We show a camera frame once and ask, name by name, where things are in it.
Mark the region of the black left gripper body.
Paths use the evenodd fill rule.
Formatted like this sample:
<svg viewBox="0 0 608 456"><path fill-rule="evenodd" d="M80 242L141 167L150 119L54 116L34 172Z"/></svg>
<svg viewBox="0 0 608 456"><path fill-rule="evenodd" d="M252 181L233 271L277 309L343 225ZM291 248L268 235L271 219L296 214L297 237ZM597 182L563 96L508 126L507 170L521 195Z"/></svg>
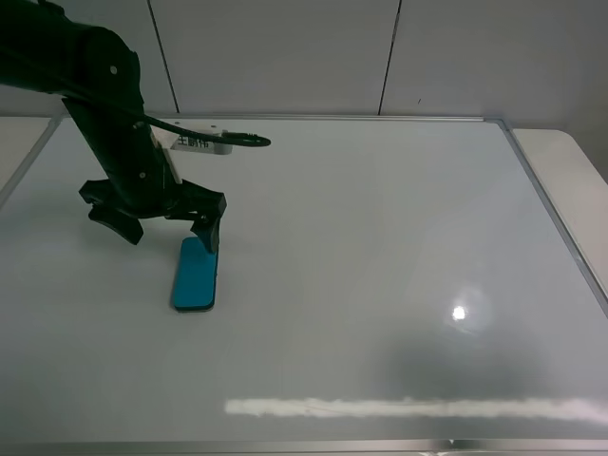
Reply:
<svg viewBox="0 0 608 456"><path fill-rule="evenodd" d="M134 219L219 218L227 203L220 192L176 181L170 160L147 125L85 128L83 136L106 178L89 180L80 195Z"/></svg>

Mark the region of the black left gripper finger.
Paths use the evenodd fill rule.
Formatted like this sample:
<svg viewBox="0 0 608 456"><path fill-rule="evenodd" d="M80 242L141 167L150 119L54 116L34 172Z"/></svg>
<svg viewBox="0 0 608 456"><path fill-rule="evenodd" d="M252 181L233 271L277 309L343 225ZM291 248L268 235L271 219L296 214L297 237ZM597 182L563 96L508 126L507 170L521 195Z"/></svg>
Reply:
<svg viewBox="0 0 608 456"><path fill-rule="evenodd" d="M190 231L201 241L208 253L219 250L219 225L221 215L195 214Z"/></svg>
<svg viewBox="0 0 608 456"><path fill-rule="evenodd" d="M111 229L133 245L137 245L143 237L143 227L137 218L132 218L112 208L93 204L88 217Z"/></svg>

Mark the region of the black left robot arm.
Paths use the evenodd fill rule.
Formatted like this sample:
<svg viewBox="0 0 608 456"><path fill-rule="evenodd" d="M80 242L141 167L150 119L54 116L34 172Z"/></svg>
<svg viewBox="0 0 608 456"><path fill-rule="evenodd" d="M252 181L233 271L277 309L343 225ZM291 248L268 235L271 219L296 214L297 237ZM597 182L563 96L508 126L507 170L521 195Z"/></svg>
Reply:
<svg viewBox="0 0 608 456"><path fill-rule="evenodd" d="M79 191L89 218L132 244L144 219L190 220L214 253L226 199L178 179L145 116L140 77L137 54L115 32L72 22L49 1L2 2L2 84L61 96L104 170Z"/></svg>

